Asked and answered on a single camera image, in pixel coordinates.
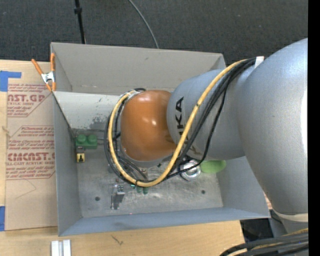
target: green object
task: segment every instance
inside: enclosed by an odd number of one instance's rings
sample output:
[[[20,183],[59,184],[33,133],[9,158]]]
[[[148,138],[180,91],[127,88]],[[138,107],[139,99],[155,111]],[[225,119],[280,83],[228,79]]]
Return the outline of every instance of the green object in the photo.
[[[148,187],[144,187],[144,188],[142,189],[143,194],[144,194],[144,195],[148,194],[148,190],[149,190]]]
[[[137,191],[138,193],[141,193],[141,192],[142,192],[142,187],[141,187],[141,186],[136,186],[136,191]]]
[[[90,134],[89,136],[79,134],[75,139],[75,146],[95,150],[98,147],[97,136],[94,134]]]
[[[201,172],[205,174],[216,174],[226,168],[227,162],[225,160],[208,160],[200,164]]]

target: silver fitting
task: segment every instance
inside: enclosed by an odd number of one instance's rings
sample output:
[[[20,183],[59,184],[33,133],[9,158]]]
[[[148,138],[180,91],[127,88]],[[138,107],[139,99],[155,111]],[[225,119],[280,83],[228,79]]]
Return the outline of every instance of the silver fitting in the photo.
[[[180,170],[190,168],[190,167],[196,165],[197,163],[198,162],[196,160],[190,160],[189,162],[181,165]],[[182,178],[184,178],[187,181],[193,181],[198,178],[200,173],[201,173],[201,168],[200,168],[200,165],[198,165],[197,167],[192,168],[190,170],[187,170],[187,171],[181,173],[180,175]]]

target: blue tape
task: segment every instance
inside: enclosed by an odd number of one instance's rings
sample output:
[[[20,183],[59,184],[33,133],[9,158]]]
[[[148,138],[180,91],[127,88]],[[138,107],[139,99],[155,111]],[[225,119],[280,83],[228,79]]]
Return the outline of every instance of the blue tape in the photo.
[[[0,231],[5,231],[5,207],[0,206]]]
[[[0,92],[8,91],[9,78],[21,78],[21,72],[10,72],[0,70]]]

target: orange clip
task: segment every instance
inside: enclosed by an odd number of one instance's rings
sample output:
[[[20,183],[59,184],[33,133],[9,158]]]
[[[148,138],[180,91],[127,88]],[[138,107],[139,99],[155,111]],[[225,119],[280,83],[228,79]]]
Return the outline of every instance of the orange clip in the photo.
[[[53,52],[50,55],[50,67],[52,72],[56,71],[56,55]],[[52,90],[55,91],[56,87],[56,81],[52,80]]]
[[[47,74],[44,74],[44,72],[42,71],[42,69],[40,68],[39,64],[37,63],[37,61],[33,58],[31,60],[31,62],[33,63],[36,71],[39,73],[39,75],[41,75],[43,81],[45,82],[45,86],[47,87],[47,89],[52,92],[56,90],[57,84],[55,81],[55,74],[54,72],[56,71],[56,62],[55,62],[56,56],[54,53],[51,53],[50,55],[50,69],[51,71]],[[52,88],[50,87],[50,85],[48,84],[48,80],[52,80]]]

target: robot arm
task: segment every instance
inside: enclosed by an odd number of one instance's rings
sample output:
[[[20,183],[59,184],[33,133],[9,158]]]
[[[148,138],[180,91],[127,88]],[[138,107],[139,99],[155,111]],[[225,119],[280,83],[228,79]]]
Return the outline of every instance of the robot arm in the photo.
[[[273,209],[287,223],[287,230],[293,231],[301,224],[308,226],[308,39],[281,49],[256,68],[252,60],[240,64],[225,75],[221,70],[212,70],[192,77],[171,95],[162,91],[124,95],[123,102],[130,99],[119,104],[123,108],[121,150],[139,167],[155,165],[172,153],[178,158],[183,143],[188,143],[201,122],[197,136],[189,143],[188,157],[201,160],[204,153],[206,160],[246,156]],[[198,99],[212,80],[216,80],[216,86],[199,106],[182,147],[175,150]],[[223,80],[225,90],[219,87]],[[214,95],[214,103],[208,108],[206,100]],[[176,159],[170,164],[156,181],[141,182],[123,176],[142,187],[153,186],[172,172]]]

